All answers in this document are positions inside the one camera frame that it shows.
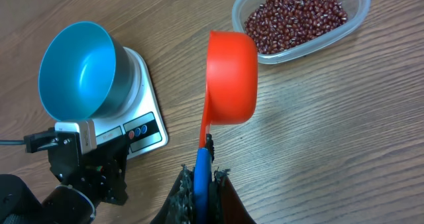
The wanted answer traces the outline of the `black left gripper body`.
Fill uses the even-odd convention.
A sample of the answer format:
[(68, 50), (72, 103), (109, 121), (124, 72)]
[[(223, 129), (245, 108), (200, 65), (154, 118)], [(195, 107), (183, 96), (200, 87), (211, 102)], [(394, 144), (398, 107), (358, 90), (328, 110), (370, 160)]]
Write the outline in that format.
[(72, 185), (95, 205), (124, 205), (125, 169), (129, 144), (119, 136), (83, 154), (77, 133), (58, 133), (58, 145), (48, 149), (50, 171), (64, 185)]

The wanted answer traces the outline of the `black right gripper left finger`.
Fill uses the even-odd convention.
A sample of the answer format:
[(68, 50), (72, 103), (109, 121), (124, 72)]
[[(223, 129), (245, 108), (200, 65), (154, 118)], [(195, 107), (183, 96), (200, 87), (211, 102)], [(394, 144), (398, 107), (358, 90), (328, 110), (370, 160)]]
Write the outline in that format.
[(195, 223), (193, 201), (193, 171), (182, 164), (164, 204), (151, 224), (190, 224)]

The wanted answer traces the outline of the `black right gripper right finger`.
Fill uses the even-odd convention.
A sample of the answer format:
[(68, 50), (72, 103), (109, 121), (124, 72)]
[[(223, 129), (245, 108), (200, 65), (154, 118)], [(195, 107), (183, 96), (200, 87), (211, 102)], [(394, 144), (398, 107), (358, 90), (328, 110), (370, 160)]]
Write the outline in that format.
[(215, 170), (209, 185), (208, 223), (256, 224), (229, 179), (230, 169)]

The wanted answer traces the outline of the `red measuring scoop blue handle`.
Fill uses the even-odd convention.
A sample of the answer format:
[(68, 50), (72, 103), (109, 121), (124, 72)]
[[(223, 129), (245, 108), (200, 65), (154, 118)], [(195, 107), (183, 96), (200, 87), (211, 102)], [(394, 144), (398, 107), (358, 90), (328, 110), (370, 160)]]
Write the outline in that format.
[(240, 32), (211, 31), (207, 47), (205, 102), (193, 177), (195, 220), (208, 223), (209, 185), (215, 157), (212, 125), (248, 121), (256, 108), (258, 58), (253, 40)]

